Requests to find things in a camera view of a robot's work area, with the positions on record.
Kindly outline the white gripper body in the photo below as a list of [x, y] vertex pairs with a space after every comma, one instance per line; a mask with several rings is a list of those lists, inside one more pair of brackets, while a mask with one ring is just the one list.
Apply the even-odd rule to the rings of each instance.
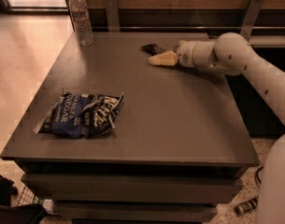
[[178, 62], [181, 66], [194, 68], [193, 51], [197, 45], [197, 41], [187, 41], [187, 43], [178, 46], [177, 55]]

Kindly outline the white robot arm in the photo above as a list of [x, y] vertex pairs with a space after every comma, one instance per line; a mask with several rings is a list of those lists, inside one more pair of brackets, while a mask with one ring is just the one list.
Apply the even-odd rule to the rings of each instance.
[[[181, 41], [176, 50], [151, 56], [149, 63], [242, 75], [285, 126], [285, 72], [259, 56], [242, 35], [226, 33], [209, 41]], [[285, 134], [270, 148], [264, 162], [256, 224], [285, 224]]]

